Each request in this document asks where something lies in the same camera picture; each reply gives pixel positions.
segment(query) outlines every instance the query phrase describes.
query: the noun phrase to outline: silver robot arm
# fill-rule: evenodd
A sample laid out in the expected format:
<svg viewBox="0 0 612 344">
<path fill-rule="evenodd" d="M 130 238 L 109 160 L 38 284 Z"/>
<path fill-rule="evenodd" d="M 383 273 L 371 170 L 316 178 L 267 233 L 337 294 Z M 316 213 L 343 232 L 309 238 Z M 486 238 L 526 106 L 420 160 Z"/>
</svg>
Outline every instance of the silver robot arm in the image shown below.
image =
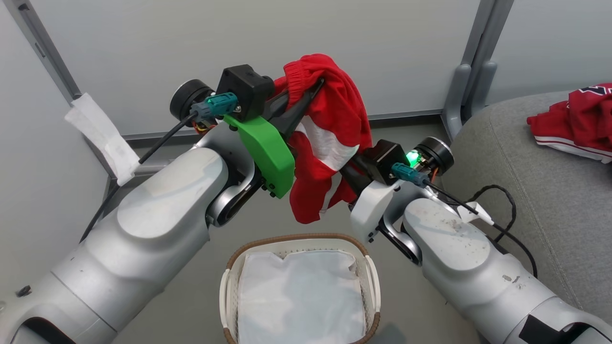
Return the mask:
<svg viewBox="0 0 612 344">
<path fill-rule="evenodd" d="M 255 177 L 238 133 L 218 125 L 29 291 L 0 296 L 0 343 L 110 343 L 209 240 L 209 225 L 236 213 Z"/>
<path fill-rule="evenodd" d="M 376 166 L 380 170 L 384 162 Z M 382 233 L 421 266 L 425 278 L 491 344 L 612 342 L 612 326 L 558 298 L 429 187 L 372 181 L 360 191 L 351 223 L 361 241 Z"/>
</svg>

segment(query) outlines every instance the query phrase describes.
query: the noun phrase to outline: laundry basket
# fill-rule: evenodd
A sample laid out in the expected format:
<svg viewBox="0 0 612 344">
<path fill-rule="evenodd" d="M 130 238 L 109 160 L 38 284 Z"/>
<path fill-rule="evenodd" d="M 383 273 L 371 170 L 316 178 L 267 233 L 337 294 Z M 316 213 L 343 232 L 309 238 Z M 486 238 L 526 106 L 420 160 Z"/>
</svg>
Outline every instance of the laundry basket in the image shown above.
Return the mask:
<svg viewBox="0 0 612 344">
<path fill-rule="evenodd" d="M 238 328 L 238 282 L 242 274 L 245 257 L 252 252 L 273 252 L 281 258 L 287 254 L 313 250 L 340 250 L 352 254 L 356 259 L 357 277 L 364 303 L 366 333 L 351 344 L 366 343 L 374 336 L 380 321 L 381 293 L 376 266 L 365 247 L 354 238 L 344 234 L 297 234 L 272 237 L 250 242 L 242 246 L 229 259 L 219 289 L 219 311 L 225 338 L 229 344 L 239 344 Z"/>
</svg>

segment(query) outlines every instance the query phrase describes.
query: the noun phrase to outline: black cable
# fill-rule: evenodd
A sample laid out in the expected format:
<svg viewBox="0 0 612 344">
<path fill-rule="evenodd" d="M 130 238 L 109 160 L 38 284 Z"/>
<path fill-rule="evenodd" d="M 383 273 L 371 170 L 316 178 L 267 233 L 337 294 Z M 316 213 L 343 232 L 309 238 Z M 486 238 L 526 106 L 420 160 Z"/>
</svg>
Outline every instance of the black cable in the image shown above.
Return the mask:
<svg viewBox="0 0 612 344">
<path fill-rule="evenodd" d="M 153 147 L 151 147 L 151 149 L 147 151 L 147 153 L 144 153 L 143 157 L 140 158 L 138 163 L 143 163 L 148 158 L 150 158 L 153 155 L 153 153 L 155 153 L 156 150 L 159 149 L 159 147 L 163 146 L 163 144 L 166 143 L 166 141 L 168 141 L 174 134 L 176 134 L 176 132 L 178 132 L 181 128 L 183 128 L 187 123 L 191 122 L 194 118 L 196 118 L 197 115 L 198 113 L 196 112 L 190 114 L 189 116 L 185 117 L 180 123 L 175 125 L 174 128 L 170 129 L 170 131 L 166 133 L 166 135 L 164 135 L 161 139 L 159 139 L 153 145 Z"/>
<path fill-rule="evenodd" d="M 517 205 L 516 203 L 514 203 L 514 198 L 512 198 L 512 195 L 510 194 L 508 190 L 506 190 L 506 188 L 496 185 L 496 184 L 487 185 L 483 187 L 482 189 L 480 189 L 477 193 L 475 193 L 474 196 L 472 196 L 472 198 L 466 201 L 466 203 L 475 201 L 476 199 L 478 199 L 478 197 L 480 197 L 483 193 L 485 193 L 485 191 L 491 190 L 491 189 L 498 189 L 504 192 L 506 195 L 506 198 L 508 198 L 508 202 L 510 202 L 510 205 L 512 207 L 512 218 L 510 219 L 510 222 L 506 226 L 506 231 L 509 231 L 510 228 L 512 228 L 512 225 L 514 224 L 514 222 L 517 220 Z M 502 237 L 504 237 L 504 233 L 501 233 L 500 235 L 498 235 L 494 239 L 494 241 L 499 242 Z"/>
<path fill-rule="evenodd" d="M 119 191 L 119 188 L 120 188 L 119 184 L 115 184 L 115 186 L 108 192 L 108 194 L 106 195 L 106 198 L 104 198 L 104 200 L 102 201 L 102 204 L 98 208 L 98 211 L 95 212 L 94 217 L 91 219 L 91 221 L 89 221 L 87 228 L 85 228 L 85 232 L 83 232 L 81 240 L 79 240 L 79 244 L 83 242 L 83 240 L 85 240 L 85 238 L 89 235 L 89 232 L 91 232 L 95 223 L 98 221 L 98 218 L 102 215 L 102 213 L 104 212 L 104 209 L 106 209 L 106 207 L 108 206 L 108 203 L 110 203 L 111 200 L 113 199 L 114 194 L 117 193 L 117 191 Z"/>
<path fill-rule="evenodd" d="M 191 122 L 197 115 L 198 113 L 192 113 L 189 116 L 185 117 L 180 123 L 175 125 L 174 128 L 172 128 L 168 133 L 166 133 L 166 135 L 164 135 L 161 139 L 159 139 L 153 145 L 153 147 L 151 147 L 151 149 L 147 151 L 147 153 L 144 153 L 142 158 L 138 160 L 138 163 L 142 164 L 148 158 L 150 158 L 153 155 L 153 153 L 155 153 L 159 149 L 159 147 L 163 146 L 163 144 L 166 143 L 166 141 L 168 141 L 174 134 L 176 134 L 176 132 L 178 132 L 181 128 L 183 128 L 187 123 Z M 91 219 L 91 221 L 87 225 L 87 228 L 85 228 L 85 232 L 83 232 L 83 235 L 81 237 L 81 240 L 79 241 L 79 244 L 83 242 L 83 240 L 85 240 L 85 238 L 89 235 L 89 232 L 91 232 L 91 230 L 94 228 L 94 225 L 98 221 L 98 218 L 100 218 L 100 216 L 104 212 L 104 209 L 106 209 L 106 207 L 108 206 L 108 203 L 111 202 L 115 193 L 119 191 L 119 188 L 120 186 L 116 184 L 108 192 L 108 194 L 106 195 L 106 198 L 104 198 L 104 201 L 102 201 L 102 204 L 98 208 L 98 211 L 95 212 L 94 217 Z"/>
<path fill-rule="evenodd" d="M 431 187 L 432 189 L 436 190 L 437 192 L 443 194 L 444 196 L 450 198 L 451 200 L 457 202 L 460 206 L 464 207 L 465 209 L 467 209 L 467 210 L 473 212 L 474 214 L 478 215 L 478 211 L 476 211 L 476 209 L 468 206 L 464 202 L 460 201 L 457 197 L 454 197 L 453 195 L 449 194 L 448 192 L 446 192 L 446 191 L 440 189 L 439 187 L 433 185 L 430 181 L 423 181 L 423 183 L 425 185 Z M 501 228 L 501 226 L 498 225 L 497 223 L 493 224 L 493 228 L 495 228 L 496 230 L 500 231 L 502 234 L 506 235 L 512 241 L 516 242 L 517 245 L 525 252 L 525 254 L 527 254 L 527 258 L 529 258 L 529 262 L 531 263 L 531 269 L 533 270 L 533 276 L 535 278 L 537 278 L 536 260 L 534 259 L 533 255 L 531 254 L 529 249 L 520 240 L 518 240 L 514 235 L 510 234 L 507 230 Z"/>
</svg>

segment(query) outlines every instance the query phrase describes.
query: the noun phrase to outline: white wall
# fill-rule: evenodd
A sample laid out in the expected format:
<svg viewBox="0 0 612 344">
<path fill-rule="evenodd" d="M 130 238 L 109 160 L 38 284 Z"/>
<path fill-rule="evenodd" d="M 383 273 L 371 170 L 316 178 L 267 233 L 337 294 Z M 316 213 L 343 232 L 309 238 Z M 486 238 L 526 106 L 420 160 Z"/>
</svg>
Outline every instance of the white wall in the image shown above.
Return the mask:
<svg viewBox="0 0 612 344">
<path fill-rule="evenodd" d="M 612 81 L 610 0 L 515 0 L 487 102 Z"/>
<path fill-rule="evenodd" d="M 164 132 L 176 88 L 326 53 L 370 114 L 444 106 L 479 0 L 32 0 L 82 91 L 122 134 Z"/>
<path fill-rule="evenodd" d="M 68 110 L 0 2 L 0 293 L 49 271 L 102 201 L 106 172 L 63 120 Z"/>
</svg>

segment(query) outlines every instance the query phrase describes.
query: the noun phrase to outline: gray cushion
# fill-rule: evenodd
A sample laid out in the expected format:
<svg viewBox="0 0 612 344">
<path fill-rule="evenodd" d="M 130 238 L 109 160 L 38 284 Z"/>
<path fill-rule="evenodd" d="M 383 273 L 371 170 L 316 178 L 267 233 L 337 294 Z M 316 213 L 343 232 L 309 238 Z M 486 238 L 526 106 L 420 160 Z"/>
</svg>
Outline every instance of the gray cushion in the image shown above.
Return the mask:
<svg viewBox="0 0 612 344">
<path fill-rule="evenodd" d="M 567 99 L 568 92 L 508 100 L 470 119 L 452 145 L 455 166 L 444 186 L 467 199 L 488 184 L 510 190 L 517 202 L 511 232 L 535 257 L 539 279 L 563 300 L 612 323 L 612 173 L 610 166 L 538 146 L 528 116 Z M 505 226 L 510 206 L 490 190 L 479 202 Z M 485 230 L 496 235 L 495 230 Z M 531 269 L 510 239 L 502 246 Z"/>
</svg>

